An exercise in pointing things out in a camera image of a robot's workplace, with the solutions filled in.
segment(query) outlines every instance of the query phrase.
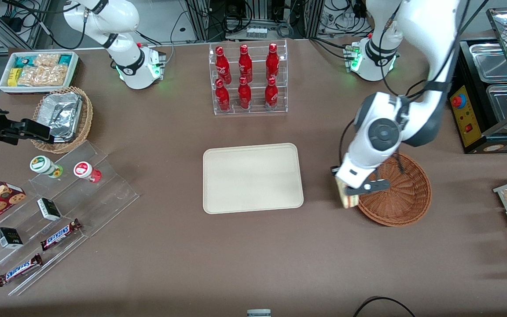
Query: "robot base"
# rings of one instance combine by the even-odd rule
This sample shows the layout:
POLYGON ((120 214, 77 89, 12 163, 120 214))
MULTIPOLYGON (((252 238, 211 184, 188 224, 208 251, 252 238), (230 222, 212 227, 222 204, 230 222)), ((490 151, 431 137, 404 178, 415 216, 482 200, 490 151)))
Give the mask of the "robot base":
MULTIPOLYGON (((353 42, 352 46, 346 46, 343 50, 344 57, 350 60, 345 61, 345 68, 348 73, 354 72, 364 80, 379 81, 382 80, 381 69, 365 53, 368 41, 370 41, 369 38, 363 38, 359 42, 353 42)), ((394 67, 394 60, 396 60, 396 55, 382 67, 385 76, 394 67)))
POLYGON ((163 80, 165 72, 165 54, 151 48, 140 48, 144 52, 144 63, 134 75, 123 74, 117 67, 118 74, 127 86, 132 89, 144 89, 155 81, 163 80))

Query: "small black box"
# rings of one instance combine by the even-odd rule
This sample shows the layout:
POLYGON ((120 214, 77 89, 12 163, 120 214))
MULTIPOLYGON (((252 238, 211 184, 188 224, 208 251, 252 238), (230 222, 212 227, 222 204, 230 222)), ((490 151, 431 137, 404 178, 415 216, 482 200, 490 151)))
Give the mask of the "small black box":
POLYGON ((0 228, 0 244, 7 249, 19 249, 22 247, 21 237, 13 228, 0 228))
POLYGON ((56 207, 56 204, 54 201, 48 199, 48 198, 41 198, 37 200, 38 203, 38 209, 40 209, 40 212, 42 213, 42 216, 50 221, 58 221, 62 217, 60 215, 60 211, 58 211, 58 208, 56 207))

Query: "jar lid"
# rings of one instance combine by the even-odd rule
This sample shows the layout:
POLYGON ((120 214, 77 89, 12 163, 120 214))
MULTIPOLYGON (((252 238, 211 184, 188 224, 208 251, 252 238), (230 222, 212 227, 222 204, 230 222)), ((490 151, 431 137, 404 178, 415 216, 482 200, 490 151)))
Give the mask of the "jar lid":
POLYGON ((44 155, 39 155, 30 161, 30 170, 37 173, 47 171, 50 168, 51 161, 44 155))
POLYGON ((79 162, 74 167, 74 174, 79 178, 86 178, 91 175, 93 167, 88 162, 79 162))

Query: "acrylic bottle rack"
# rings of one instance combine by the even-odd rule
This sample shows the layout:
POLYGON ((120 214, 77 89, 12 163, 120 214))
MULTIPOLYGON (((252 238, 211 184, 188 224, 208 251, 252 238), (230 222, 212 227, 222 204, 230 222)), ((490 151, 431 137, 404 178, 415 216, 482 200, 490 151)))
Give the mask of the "acrylic bottle rack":
POLYGON ((238 87, 240 78, 240 71, 238 68, 238 60, 240 58, 240 45, 243 42, 228 42, 221 44, 209 45, 209 70, 211 74, 211 90, 213 91, 213 109, 216 115, 219 114, 271 114, 282 113, 288 110, 288 54, 287 54, 287 41, 256 41, 246 42, 248 45, 248 52, 252 58, 253 66, 253 81, 249 84, 252 90, 252 104, 249 110, 244 110, 240 107, 238 97, 238 87), (277 55, 279 55, 279 74, 276 78, 276 86, 279 90, 277 95, 276 109, 269 111, 265 108, 265 88, 267 86, 267 78, 265 76, 265 60, 269 53, 269 44, 277 44, 277 55), (217 74, 217 55, 214 50, 217 46, 224 48, 224 55, 230 63, 230 74, 232 82, 226 86, 230 94, 230 111, 222 112, 218 107, 217 96, 215 95, 215 80, 218 78, 217 74))

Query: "brown table surface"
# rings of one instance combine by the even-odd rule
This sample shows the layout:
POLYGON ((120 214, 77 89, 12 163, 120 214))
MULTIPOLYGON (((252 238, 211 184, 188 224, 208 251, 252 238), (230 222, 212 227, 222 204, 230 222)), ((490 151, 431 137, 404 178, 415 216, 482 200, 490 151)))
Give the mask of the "brown table surface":
MULTIPOLYGON (((373 295, 419 316, 507 316, 507 217, 492 192, 507 183, 507 155, 464 155, 447 106, 434 142, 402 146, 430 178, 421 221, 388 228, 342 209, 328 170, 338 139, 362 100, 386 89, 312 42, 288 46, 288 114, 242 118, 213 115, 206 44, 177 46, 165 80, 139 91, 105 50, 79 51, 76 85, 95 109, 89 139, 141 197, 24 294, 0 289, 0 316, 351 316, 373 295), (205 150, 283 142, 298 147, 302 207, 203 211, 205 150)), ((404 92, 427 64, 407 43, 400 54, 388 80, 404 92)), ((18 120, 39 100, 2 93, 0 107, 18 120)), ((38 154, 28 140, 0 144, 0 180, 32 178, 38 154)), ((404 315, 375 302, 361 316, 370 311, 404 315)))

